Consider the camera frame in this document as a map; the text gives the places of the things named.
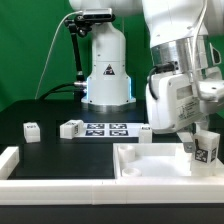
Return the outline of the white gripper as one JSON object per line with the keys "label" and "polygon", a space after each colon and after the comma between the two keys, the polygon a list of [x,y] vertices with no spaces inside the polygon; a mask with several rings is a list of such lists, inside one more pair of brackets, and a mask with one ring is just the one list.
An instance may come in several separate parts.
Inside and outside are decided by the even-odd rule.
{"label": "white gripper", "polygon": [[[146,86],[148,121],[156,134],[173,133],[198,121],[204,115],[224,108],[224,80],[219,68],[205,71],[206,78],[199,82],[200,90],[212,96],[211,101],[199,100],[193,94],[193,85],[187,73],[171,72],[153,75],[151,85]],[[194,141],[189,131],[177,135],[186,153],[194,152]]]}

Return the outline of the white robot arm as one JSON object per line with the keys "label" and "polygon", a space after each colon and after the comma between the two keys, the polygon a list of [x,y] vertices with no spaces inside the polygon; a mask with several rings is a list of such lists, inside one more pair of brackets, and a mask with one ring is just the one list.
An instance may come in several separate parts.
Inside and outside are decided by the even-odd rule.
{"label": "white robot arm", "polygon": [[93,109],[133,103],[126,74],[148,77],[142,91],[155,134],[177,132],[224,108],[221,56],[209,42],[224,33],[224,0],[69,0],[91,26],[92,72],[81,102]]}

